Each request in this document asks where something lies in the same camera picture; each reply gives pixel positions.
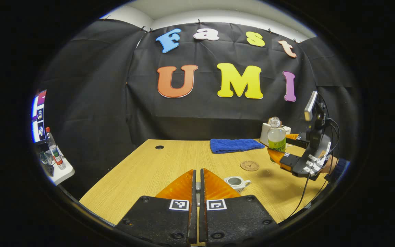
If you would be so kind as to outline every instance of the human hand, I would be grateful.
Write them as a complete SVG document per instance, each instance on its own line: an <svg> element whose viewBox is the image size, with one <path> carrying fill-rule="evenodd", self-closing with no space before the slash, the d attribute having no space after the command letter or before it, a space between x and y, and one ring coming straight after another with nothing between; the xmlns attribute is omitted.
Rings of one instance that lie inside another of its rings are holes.
<svg viewBox="0 0 395 247"><path fill-rule="evenodd" d="M331 156L329 160L326 162L326 166L320 171L321 173L331 173L333 172L333 169L335 168L336 164L337 164L338 159Z"/></svg>

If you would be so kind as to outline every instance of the cork coaster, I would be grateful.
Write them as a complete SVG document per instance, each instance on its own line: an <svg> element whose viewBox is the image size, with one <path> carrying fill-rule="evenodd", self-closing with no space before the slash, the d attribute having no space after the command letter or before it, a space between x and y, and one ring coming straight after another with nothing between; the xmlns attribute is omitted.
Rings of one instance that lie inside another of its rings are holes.
<svg viewBox="0 0 395 247"><path fill-rule="evenodd" d="M260 168L259 164L257 164L257 162L255 162L255 161L243 161L240 164L240 167L243 170L249 170L251 172L258 170Z"/></svg>

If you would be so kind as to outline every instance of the white box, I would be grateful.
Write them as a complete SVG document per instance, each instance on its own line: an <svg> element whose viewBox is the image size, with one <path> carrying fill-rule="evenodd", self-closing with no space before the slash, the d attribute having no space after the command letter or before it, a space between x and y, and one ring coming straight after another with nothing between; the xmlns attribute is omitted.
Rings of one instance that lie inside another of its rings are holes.
<svg viewBox="0 0 395 247"><path fill-rule="evenodd" d="M290 128L289 127L284 126L284 125L281 125L281 126L286 131L286 134L290 134ZM268 131L269 131L270 128L271 128L271 126L268 125L267 122L263 123L263 125L262 125L262 134L260 135L260 142L265 144L266 146L269 145L269 142L268 142Z"/></svg>

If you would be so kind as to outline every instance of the blue sleeve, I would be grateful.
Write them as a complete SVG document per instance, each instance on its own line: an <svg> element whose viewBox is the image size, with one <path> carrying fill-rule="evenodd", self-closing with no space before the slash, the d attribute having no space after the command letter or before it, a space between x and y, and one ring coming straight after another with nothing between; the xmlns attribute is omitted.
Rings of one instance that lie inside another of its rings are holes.
<svg viewBox="0 0 395 247"><path fill-rule="evenodd" d="M329 182L333 183L338 181L349 165L350 161L346 161L345 159L340 158L331 175L329 175Z"/></svg>

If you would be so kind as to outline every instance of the blue towel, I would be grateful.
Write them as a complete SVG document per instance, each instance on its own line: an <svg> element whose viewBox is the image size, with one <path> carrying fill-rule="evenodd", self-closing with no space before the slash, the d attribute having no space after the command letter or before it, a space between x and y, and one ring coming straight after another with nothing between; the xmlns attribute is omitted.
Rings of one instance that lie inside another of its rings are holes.
<svg viewBox="0 0 395 247"><path fill-rule="evenodd" d="M233 153L247 150L262 149L265 145L253 139L211 139L210 148L213 153Z"/></svg>

